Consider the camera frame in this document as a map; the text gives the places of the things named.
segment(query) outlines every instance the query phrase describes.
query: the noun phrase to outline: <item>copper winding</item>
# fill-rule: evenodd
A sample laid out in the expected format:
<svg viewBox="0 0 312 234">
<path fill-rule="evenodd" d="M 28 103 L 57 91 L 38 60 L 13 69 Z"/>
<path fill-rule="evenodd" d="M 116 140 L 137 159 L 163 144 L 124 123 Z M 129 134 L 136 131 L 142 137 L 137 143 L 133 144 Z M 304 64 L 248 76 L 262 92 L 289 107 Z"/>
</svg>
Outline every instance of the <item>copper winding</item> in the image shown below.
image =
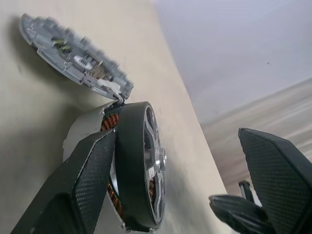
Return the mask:
<svg viewBox="0 0 312 234">
<path fill-rule="evenodd" d="M 105 116 L 102 121 L 101 131 L 109 130 L 109 129 L 116 127 L 118 124 L 118 120 L 119 120 L 119 114 L 110 114 L 108 116 Z M 109 196 L 119 216 L 122 219 L 124 219 L 124 213 L 123 213 L 121 202 L 118 196 L 116 195 L 116 193 L 114 192 L 114 189 L 111 183 L 108 183 L 107 191 L 109 193 Z M 149 195 L 151 198 L 152 205 L 154 205 L 155 198 L 156 198 L 156 182 L 154 178 L 152 178 L 149 183 Z"/>
</svg>

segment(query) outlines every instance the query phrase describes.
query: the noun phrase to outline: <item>wheel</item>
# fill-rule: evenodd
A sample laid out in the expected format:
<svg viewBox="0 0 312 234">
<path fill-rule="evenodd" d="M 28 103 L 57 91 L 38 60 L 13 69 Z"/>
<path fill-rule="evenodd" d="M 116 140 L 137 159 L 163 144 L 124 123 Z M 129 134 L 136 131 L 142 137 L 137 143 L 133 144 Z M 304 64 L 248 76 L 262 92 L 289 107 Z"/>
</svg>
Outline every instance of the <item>wheel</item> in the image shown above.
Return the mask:
<svg viewBox="0 0 312 234">
<path fill-rule="evenodd" d="M 126 227 L 138 231 L 157 229 L 164 212 L 166 155 L 148 102 L 122 107 L 115 164 Z"/>
</svg>

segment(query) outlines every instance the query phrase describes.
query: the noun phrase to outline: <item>beige wall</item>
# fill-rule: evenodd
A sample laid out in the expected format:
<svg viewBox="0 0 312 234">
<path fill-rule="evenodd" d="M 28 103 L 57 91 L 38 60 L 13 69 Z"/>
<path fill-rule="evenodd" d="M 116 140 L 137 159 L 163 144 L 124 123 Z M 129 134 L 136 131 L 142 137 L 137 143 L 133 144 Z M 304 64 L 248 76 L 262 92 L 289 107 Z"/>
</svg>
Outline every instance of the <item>beige wall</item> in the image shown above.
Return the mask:
<svg viewBox="0 0 312 234">
<path fill-rule="evenodd" d="M 237 136 L 240 127 L 286 138 L 312 160 L 312 79 L 202 126 L 223 182 L 231 194 L 240 193 L 238 181 L 249 179 Z"/>
<path fill-rule="evenodd" d="M 11 232 L 62 163 L 62 143 L 77 116 L 108 101 L 59 76 L 36 54 L 19 33 L 24 12 L 52 16 L 88 37 L 134 82 L 127 102 L 153 106 L 168 154 L 166 216 L 158 233 L 229 233 L 209 207 L 209 196 L 225 188 L 154 7 L 146 0 L 0 0 L 0 234 Z M 101 226 L 106 218 L 99 218 L 96 233 L 122 231 Z"/>
</svg>

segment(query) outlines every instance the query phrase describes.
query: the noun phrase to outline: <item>black plastic part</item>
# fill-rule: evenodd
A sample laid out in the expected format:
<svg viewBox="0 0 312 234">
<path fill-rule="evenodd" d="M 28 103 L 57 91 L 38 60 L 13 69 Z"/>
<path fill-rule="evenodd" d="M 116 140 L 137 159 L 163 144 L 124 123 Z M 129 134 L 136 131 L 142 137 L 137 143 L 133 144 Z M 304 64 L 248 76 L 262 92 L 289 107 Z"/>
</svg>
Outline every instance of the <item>black plastic part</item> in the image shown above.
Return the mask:
<svg viewBox="0 0 312 234">
<path fill-rule="evenodd" d="M 276 234 L 261 207 L 238 196 L 209 197 L 214 214 L 241 234 Z"/>
<path fill-rule="evenodd" d="M 157 228 L 161 222 L 156 222 L 145 179 L 144 117 L 148 106 L 148 102 L 138 102 L 122 107 L 115 153 L 119 197 L 126 227 L 144 232 Z"/>
<path fill-rule="evenodd" d="M 247 201 L 254 202 L 254 196 L 250 189 L 250 183 L 244 180 L 239 182 L 238 185 L 240 187 L 240 190 L 242 191 L 243 198 L 245 198 Z"/>
<path fill-rule="evenodd" d="M 288 140 L 242 128 L 254 189 L 276 233 L 311 233 L 312 164 Z"/>
<path fill-rule="evenodd" d="M 12 234 L 92 234 L 106 195 L 115 130 L 81 140 L 48 177 Z"/>
<path fill-rule="evenodd" d="M 104 110 L 105 116 L 108 116 L 109 114 L 119 114 L 124 105 L 124 103 L 119 104 L 118 102 L 114 102 L 111 106 Z"/>
</svg>

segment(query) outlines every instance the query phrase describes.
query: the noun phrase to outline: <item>wooden floor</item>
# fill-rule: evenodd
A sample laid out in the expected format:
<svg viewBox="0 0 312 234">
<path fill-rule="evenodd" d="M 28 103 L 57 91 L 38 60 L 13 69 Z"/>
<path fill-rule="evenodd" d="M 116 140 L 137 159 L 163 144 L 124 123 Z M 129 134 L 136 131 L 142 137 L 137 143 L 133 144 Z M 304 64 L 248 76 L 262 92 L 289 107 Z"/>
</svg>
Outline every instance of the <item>wooden floor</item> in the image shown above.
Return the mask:
<svg viewBox="0 0 312 234">
<path fill-rule="evenodd" d="M 312 79 L 235 110 L 202 129 L 228 193 L 250 179 L 237 136 L 240 127 L 290 140 L 312 161 Z"/>
</svg>

